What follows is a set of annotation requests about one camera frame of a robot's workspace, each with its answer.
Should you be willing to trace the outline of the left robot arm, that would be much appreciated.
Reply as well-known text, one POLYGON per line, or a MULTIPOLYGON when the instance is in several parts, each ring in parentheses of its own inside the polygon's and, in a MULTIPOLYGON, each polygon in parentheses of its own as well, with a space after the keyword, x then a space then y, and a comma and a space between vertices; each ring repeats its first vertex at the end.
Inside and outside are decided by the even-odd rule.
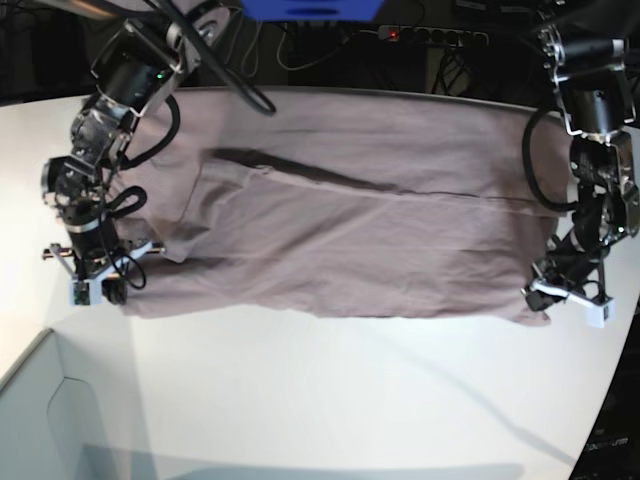
POLYGON ((639 23, 636 1, 546 1, 532 26, 553 85, 555 102, 538 109, 522 138, 527 183, 539 203, 569 213, 572 228, 552 236, 544 255, 531 265, 522 290, 530 310, 543 312, 572 301, 601 327, 614 316, 605 287, 604 260, 618 242, 639 232, 639 188, 632 138, 625 128, 636 119, 626 76, 629 38, 639 23), (534 174, 531 140, 542 118, 556 110, 572 138, 570 170, 577 198, 560 203, 541 190, 534 174))

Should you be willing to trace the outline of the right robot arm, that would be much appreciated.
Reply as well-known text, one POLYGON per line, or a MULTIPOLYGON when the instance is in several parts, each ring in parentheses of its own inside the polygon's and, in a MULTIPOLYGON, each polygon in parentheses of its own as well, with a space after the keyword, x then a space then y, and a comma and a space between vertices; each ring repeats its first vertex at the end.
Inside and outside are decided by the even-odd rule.
POLYGON ((49 159, 41 176, 43 201, 71 240, 68 248, 51 244, 43 256, 67 271, 74 306, 103 299, 123 305, 129 289, 145 288, 146 275, 133 280, 130 270, 163 248, 147 239, 121 239, 116 223, 140 210, 147 193, 130 186, 110 199, 108 192, 117 174, 140 166, 175 138, 181 114, 174 92, 196 68, 207 67, 257 112, 276 112, 214 52, 230 15, 221 2, 201 1, 185 12, 172 1, 156 1, 147 12, 105 9, 124 23, 91 67, 96 91, 72 122, 70 153, 49 159))

